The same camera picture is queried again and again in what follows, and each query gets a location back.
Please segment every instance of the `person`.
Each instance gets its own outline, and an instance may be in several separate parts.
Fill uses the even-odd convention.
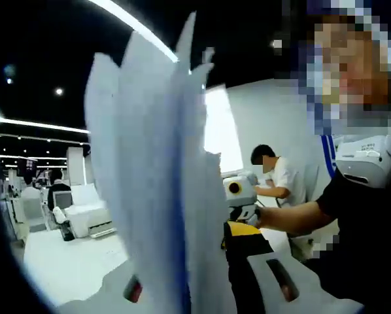
[[[62,171],[58,168],[52,170],[52,173],[50,174],[50,182],[52,183],[52,186],[49,188],[47,196],[47,207],[49,208],[49,210],[53,211],[53,192],[70,191],[71,187],[63,183]]]
[[[391,76],[381,69],[380,45],[368,31],[356,29],[344,16],[321,18],[314,40],[323,47],[324,63],[340,63],[333,67],[340,71],[339,92],[352,95],[343,99],[354,102],[346,105],[391,105]],[[307,233],[338,219],[339,234],[333,243],[305,265],[319,276],[321,287],[335,297],[356,300],[368,309],[383,307],[382,312],[387,312],[385,307],[391,304],[390,186],[370,188],[354,183],[336,169],[316,201],[290,209],[259,210],[257,227],[292,234]]]
[[[270,188],[255,186],[258,195],[282,199],[281,205],[299,205],[306,200],[306,190],[299,171],[293,167],[287,158],[275,156],[268,145],[258,145],[250,157],[252,165],[262,165],[264,173],[270,173],[267,180]]]
[[[31,173],[24,175],[24,182],[27,187],[21,192],[21,198],[23,199],[37,199],[41,198],[40,190],[33,187],[33,176]]]

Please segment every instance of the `ceiling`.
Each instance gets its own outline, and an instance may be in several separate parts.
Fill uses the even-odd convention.
[[[206,47],[212,46],[216,52],[207,87],[270,79],[291,68],[292,59],[286,54],[275,55],[270,46],[273,39],[286,38],[282,34],[288,21],[282,15],[288,13],[282,11],[282,1],[115,2],[172,50],[189,13],[196,10],[192,67],[200,62]],[[0,6],[0,12],[4,12],[0,27],[5,30],[0,32],[0,114],[10,119],[85,129],[83,99],[93,56],[103,52],[120,64],[131,28],[87,0],[5,0],[0,1]],[[291,12],[291,16],[293,21],[296,14]],[[63,88],[61,96],[55,94],[56,88]],[[86,134],[11,124],[0,124],[0,134],[21,136],[0,136],[0,154],[17,156],[65,157],[68,146],[88,142]],[[89,146],[83,147],[88,153]],[[51,164],[60,165],[63,161]]]

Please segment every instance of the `person sitting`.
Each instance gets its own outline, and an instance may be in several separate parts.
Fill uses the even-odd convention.
[[[271,179],[267,180],[270,188],[254,187],[258,195],[282,199],[281,205],[295,206],[306,201],[303,179],[287,158],[275,156],[268,145],[258,145],[250,160],[252,165],[262,165],[263,173],[271,175]]]
[[[71,187],[62,182],[62,171],[60,169],[52,170],[52,173],[50,174],[50,183],[52,183],[52,186],[49,188],[47,196],[47,207],[49,210],[53,211],[53,192],[70,191]]]
[[[24,182],[27,186],[21,192],[21,198],[23,199],[37,199],[41,198],[40,190],[37,190],[33,187],[33,175],[31,173],[27,173],[24,175]]]

